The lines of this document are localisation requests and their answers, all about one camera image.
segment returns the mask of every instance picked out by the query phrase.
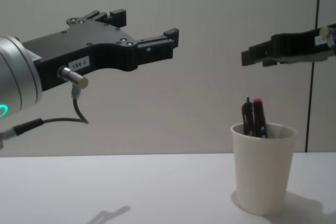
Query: white table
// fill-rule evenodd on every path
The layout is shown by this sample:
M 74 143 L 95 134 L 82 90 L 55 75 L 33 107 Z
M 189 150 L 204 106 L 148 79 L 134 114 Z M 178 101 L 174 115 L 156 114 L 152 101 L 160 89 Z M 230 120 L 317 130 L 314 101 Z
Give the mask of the white table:
M 0 223 L 336 223 L 336 153 L 295 154 L 277 218 L 234 205 L 233 154 L 0 158 Z

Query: pen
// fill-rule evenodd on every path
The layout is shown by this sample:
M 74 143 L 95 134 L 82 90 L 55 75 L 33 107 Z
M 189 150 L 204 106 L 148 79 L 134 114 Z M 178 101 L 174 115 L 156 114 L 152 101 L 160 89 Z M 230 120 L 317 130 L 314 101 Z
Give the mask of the pen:
M 242 106 L 244 135 L 254 136 L 254 122 L 253 122 L 253 105 L 250 98 L 246 98 L 246 102 Z
M 267 138 L 266 119 L 264 114 L 263 102 L 260 98 L 253 100 L 255 136 Z

